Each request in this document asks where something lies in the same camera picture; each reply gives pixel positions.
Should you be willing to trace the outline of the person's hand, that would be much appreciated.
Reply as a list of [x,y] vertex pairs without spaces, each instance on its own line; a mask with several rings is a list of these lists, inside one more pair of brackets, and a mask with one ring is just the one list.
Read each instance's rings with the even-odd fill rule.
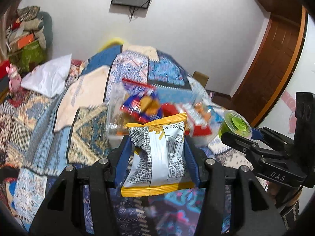
[[293,189],[290,192],[290,197],[287,200],[280,201],[280,200],[276,200],[276,196],[278,192],[280,191],[280,189],[281,189],[280,184],[268,182],[267,194],[273,200],[273,203],[278,206],[283,206],[283,205],[286,205],[288,207],[292,206],[295,202],[297,202],[302,192],[302,189]]

